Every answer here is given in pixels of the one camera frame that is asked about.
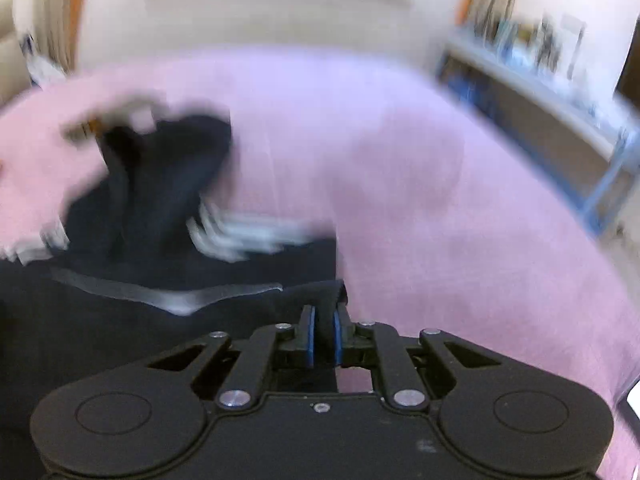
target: silver screw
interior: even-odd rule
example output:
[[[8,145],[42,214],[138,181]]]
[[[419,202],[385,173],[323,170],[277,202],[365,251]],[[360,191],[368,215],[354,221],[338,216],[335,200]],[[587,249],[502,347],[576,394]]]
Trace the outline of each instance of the silver screw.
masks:
[[[394,401],[400,406],[417,406],[424,402],[424,393],[418,390],[400,390],[394,395]]]
[[[331,409],[331,405],[326,402],[318,402],[314,405],[314,411],[316,413],[326,413]]]
[[[218,400],[220,404],[230,408],[239,408],[251,400],[251,395],[244,390],[227,390],[218,397]]]

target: pink table surface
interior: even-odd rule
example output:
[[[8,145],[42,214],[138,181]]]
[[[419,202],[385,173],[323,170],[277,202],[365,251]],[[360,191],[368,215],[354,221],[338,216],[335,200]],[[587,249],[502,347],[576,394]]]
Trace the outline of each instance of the pink table surface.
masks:
[[[0,246],[37,232],[105,169],[64,124],[149,92],[228,110],[235,164],[212,196],[335,225],[354,319],[438,327],[586,384],[611,406],[640,375],[640,319],[597,243],[489,124],[372,58],[242,48],[107,67],[0,115]],[[616,415],[600,469],[640,451]]]

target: black garment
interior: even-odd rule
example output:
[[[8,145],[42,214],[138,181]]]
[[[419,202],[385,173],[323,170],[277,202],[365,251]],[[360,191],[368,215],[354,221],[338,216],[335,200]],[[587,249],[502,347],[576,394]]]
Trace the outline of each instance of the black garment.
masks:
[[[344,295],[342,283],[332,281],[335,237],[236,263],[204,256],[191,242],[186,221],[198,215],[200,193],[221,171],[230,143],[230,125],[207,116],[162,121],[147,136],[111,130],[100,141],[109,174],[69,207],[68,248],[52,246],[53,258],[26,266],[0,261],[0,453],[16,457],[0,462],[0,478],[28,478],[19,461],[34,466],[22,455],[33,456],[27,436],[36,403],[87,375],[214,330],[246,338],[265,324],[296,323],[306,304],[316,306],[318,343],[332,355],[332,315]],[[226,296],[187,317],[99,293],[105,286],[192,291],[263,284],[284,290]],[[308,379],[290,383],[303,388]],[[332,371],[328,381],[315,379],[323,389],[335,387]],[[17,449],[20,438],[27,444]]]

